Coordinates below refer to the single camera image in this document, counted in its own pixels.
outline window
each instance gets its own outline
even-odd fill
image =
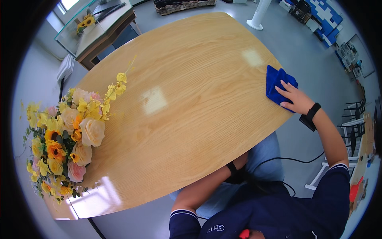
[[[62,14],[65,14],[78,1],[79,0],[60,0],[57,4],[57,7],[61,10]]]

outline hand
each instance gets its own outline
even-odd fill
[[[290,99],[293,104],[289,102],[281,102],[280,105],[296,113],[307,115],[309,110],[315,104],[314,101],[312,101],[306,94],[304,94],[302,91],[299,91],[290,83],[286,84],[283,80],[281,80],[281,84],[284,86],[286,91],[275,86],[277,92],[279,92],[280,95],[284,96],[285,98]]]
[[[237,159],[235,159],[233,161],[233,164],[235,165],[236,170],[239,170],[242,167],[244,167],[244,165],[247,163],[247,159],[248,159],[248,151],[242,154],[241,156],[239,156]]]

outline shirt logo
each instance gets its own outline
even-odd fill
[[[224,226],[219,224],[208,229],[207,233],[212,231],[223,231],[223,230],[224,230]]]

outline red dustpan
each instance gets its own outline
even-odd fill
[[[349,199],[351,202],[354,202],[354,200],[356,199],[358,188],[359,188],[359,185],[362,182],[362,180],[363,180],[363,176],[361,177],[361,179],[359,180],[357,185],[353,185],[351,187],[350,194],[349,194]]]

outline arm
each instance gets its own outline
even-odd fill
[[[233,161],[236,169],[241,169],[247,162],[248,152]],[[172,211],[187,209],[196,212],[203,203],[212,195],[217,187],[231,176],[227,166],[223,166],[215,172],[185,187],[176,197]]]
[[[286,84],[283,80],[281,80],[281,84],[286,91],[275,86],[277,92],[290,99],[293,104],[281,102],[280,105],[299,114],[308,114],[308,111],[314,105],[314,101],[291,84]],[[314,115],[313,123],[320,135],[329,166],[344,163],[349,168],[348,154],[343,139],[323,109],[319,109]]]

